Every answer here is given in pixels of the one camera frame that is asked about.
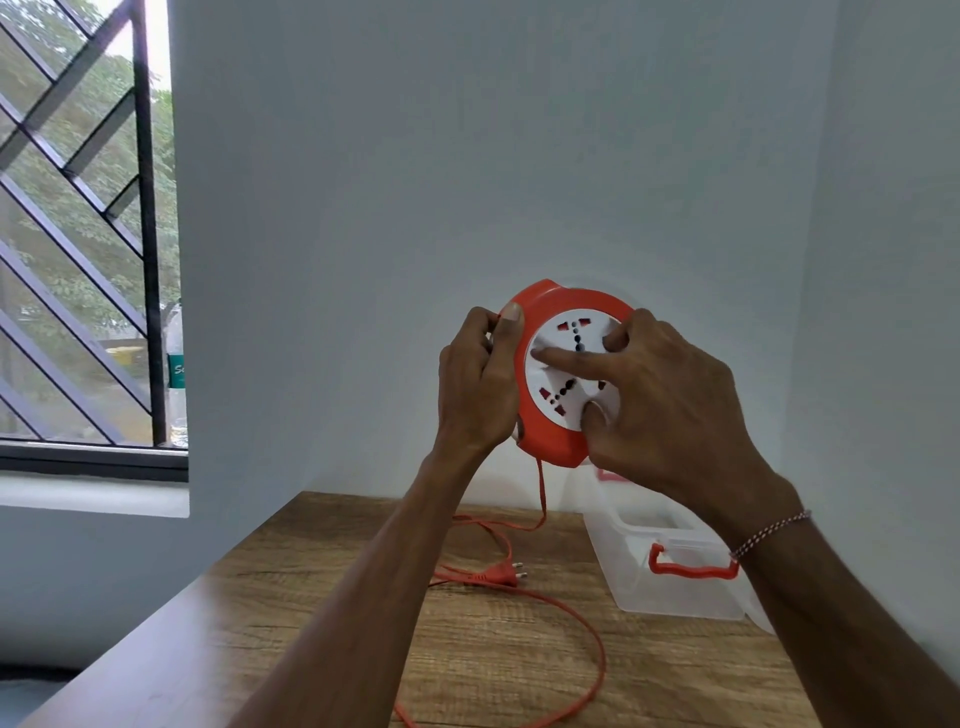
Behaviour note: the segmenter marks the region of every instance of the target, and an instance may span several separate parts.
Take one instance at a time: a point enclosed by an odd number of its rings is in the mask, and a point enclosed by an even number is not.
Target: plastic storage box
[[[773,633],[747,575],[720,537],[689,509],[591,465],[571,471],[616,605],[708,619],[750,619]]]

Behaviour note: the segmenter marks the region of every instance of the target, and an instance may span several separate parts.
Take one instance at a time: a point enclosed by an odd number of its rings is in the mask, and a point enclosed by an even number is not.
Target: wooden table
[[[303,493],[41,707],[26,728],[214,728],[252,691],[390,512],[388,500]],[[536,514],[469,509],[532,520]],[[527,586],[601,633],[608,674],[567,725],[813,728],[778,640],[748,621],[627,614],[613,603],[583,520],[551,514],[512,534]],[[454,563],[498,553],[479,528],[451,530]],[[433,726],[518,726],[593,680],[592,638],[560,610],[461,586],[430,590],[400,699]]]

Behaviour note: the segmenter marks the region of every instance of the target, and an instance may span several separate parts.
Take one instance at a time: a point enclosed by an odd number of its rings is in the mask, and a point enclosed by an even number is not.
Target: orange cable
[[[564,604],[559,599],[540,594],[539,592],[533,592],[529,589],[520,588],[517,585],[516,566],[512,563],[514,560],[514,547],[510,543],[510,539],[507,538],[506,534],[494,528],[494,526],[500,526],[503,528],[512,528],[518,531],[536,531],[544,523],[546,523],[546,485],[543,482],[543,463],[539,458],[537,459],[537,472],[540,475],[540,520],[534,525],[521,525],[519,523],[512,523],[509,521],[484,521],[482,519],[462,513],[458,513],[453,517],[452,525],[474,524],[480,526],[485,531],[490,533],[504,547],[506,555],[503,557],[503,559],[492,566],[487,567],[483,571],[469,571],[466,569],[451,567],[446,564],[438,564],[438,568],[433,574],[434,581],[431,581],[429,584],[430,587],[436,587],[440,586],[441,584],[449,583],[465,584],[467,586],[495,589],[506,594],[529,596],[532,599],[537,599],[547,604],[552,604],[558,609],[562,609],[571,617],[583,624],[589,631],[590,635],[592,635],[596,640],[597,649],[599,651],[599,664],[597,666],[596,680],[593,681],[593,684],[590,686],[589,690],[587,690],[587,692],[585,692],[565,708],[561,708],[559,711],[551,713],[548,716],[544,716],[534,720],[531,723],[527,723],[526,725],[521,726],[521,728],[546,728],[546,726],[553,725],[563,718],[579,713],[600,691],[600,686],[603,685],[604,677],[607,674],[607,652],[604,649],[603,640],[600,639],[599,633],[586,619],[584,619],[582,615],[578,614],[572,607]],[[418,724],[410,717],[410,714],[408,714],[403,706],[398,702],[394,705],[394,712],[396,713],[396,716],[403,722],[403,725],[406,726],[406,728],[420,728]]]

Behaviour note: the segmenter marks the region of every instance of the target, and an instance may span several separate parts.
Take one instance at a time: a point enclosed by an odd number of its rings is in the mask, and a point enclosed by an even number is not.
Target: plastic bottle
[[[183,307],[174,305],[167,322],[166,332],[167,368],[167,423],[170,426],[170,444],[175,448],[187,447],[186,430],[186,382],[183,369]]]

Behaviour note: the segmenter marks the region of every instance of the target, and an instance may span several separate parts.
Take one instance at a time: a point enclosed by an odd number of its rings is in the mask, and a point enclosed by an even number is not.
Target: bottle label
[[[168,353],[167,363],[170,365],[170,389],[186,389],[183,376],[183,354]]]

